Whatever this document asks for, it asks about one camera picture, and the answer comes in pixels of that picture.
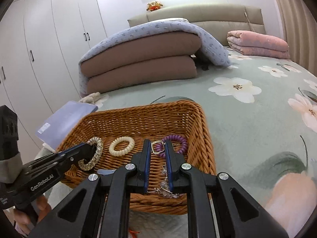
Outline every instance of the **beige leather headboard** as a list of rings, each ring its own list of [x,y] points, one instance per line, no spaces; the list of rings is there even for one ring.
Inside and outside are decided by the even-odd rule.
[[[130,27],[153,20],[185,18],[208,31],[223,46],[227,46],[227,33],[231,30],[250,30],[249,21],[255,32],[266,34],[260,8],[238,4],[191,4],[162,8],[147,12],[128,20]]]

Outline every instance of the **purple spiral hair tie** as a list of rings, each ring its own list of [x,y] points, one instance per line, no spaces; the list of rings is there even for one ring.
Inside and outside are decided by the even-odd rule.
[[[179,143],[182,144],[182,147],[180,150],[176,151],[176,153],[179,153],[179,154],[185,154],[188,150],[188,143],[187,143],[187,139],[180,136],[180,135],[176,135],[176,134],[173,134],[173,135],[168,135],[166,137],[164,137],[162,139],[162,141],[165,143],[166,140],[170,140],[170,141],[178,141]],[[164,147],[163,147],[163,144],[162,143],[158,143],[155,145],[155,150],[156,151],[162,151],[164,150]],[[162,157],[162,158],[165,158],[165,152],[159,154],[159,157]]]

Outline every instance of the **door handle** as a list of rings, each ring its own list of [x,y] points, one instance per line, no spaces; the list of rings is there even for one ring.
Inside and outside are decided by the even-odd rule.
[[[30,50],[30,53],[31,53],[31,55],[32,55],[32,62],[34,62],[34,57],[33,57],[32,50]]]
[[[3,66],[1,66],[1,69],[2,69],[2,72],[3,72],[4,80],[5,80],[5,74],[4,74]]]

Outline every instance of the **wardrobe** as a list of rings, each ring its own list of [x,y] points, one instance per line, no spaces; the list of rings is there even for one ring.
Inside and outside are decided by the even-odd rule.
[[[14,0],[0,21],[0,105],[18,115],[23,162],[42,147],[35,132],[78,101],[78,62],[105,39],[97,0]]]

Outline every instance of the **curtain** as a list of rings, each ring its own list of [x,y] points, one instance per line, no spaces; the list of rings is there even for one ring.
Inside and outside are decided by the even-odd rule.
[[[317,76],[317,22],[303,0],[276,0],[291,60]]]

